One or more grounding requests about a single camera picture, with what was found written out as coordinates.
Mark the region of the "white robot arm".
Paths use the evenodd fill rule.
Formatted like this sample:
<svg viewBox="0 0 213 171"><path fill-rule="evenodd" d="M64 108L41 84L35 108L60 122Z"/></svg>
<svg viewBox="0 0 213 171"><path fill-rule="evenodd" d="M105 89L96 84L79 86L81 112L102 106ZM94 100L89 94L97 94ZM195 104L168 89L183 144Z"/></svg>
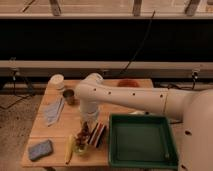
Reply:
<svg viewBox="0 0 213 171"><path fill-rule="evenodd" d="M83 115L98 114L100 102L183 121L178 171L213 171L213 89L113 87L92 73L75 87Z"/></svg>

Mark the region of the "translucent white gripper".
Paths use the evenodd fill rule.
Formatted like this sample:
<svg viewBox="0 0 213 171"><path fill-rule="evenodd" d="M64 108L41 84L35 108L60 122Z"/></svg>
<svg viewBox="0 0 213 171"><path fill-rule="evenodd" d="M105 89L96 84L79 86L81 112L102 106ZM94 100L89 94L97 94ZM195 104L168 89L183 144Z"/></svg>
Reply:
<svg viewBox="0 0 213 171"><path fill-rule="evenodd" d="M97 102L81 101L79 106L81 123L87 123L89 128L97 121L99 115L99 104Z"/></svg>

